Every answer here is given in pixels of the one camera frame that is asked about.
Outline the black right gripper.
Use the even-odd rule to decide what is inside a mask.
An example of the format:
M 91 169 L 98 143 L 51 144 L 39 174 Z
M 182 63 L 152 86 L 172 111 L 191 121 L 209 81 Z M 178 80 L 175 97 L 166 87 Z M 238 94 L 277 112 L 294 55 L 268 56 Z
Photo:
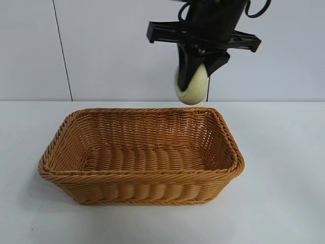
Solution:
M 209 77 L 225 65 L 230 55 L 227 51 L 199 54 L 198 49 L 226 50 L 248 49 L 256 52 L 261 39 L 256 35 L 235 30 L 243 13 L 249 15 L 251 1 L 186 1 L 178 12 L 178 20 L 149 22 L 146 37 L 156 41 L 178 43 L 178 78 L 180 89 L 187 89 L 194 74 L 203 65 Z

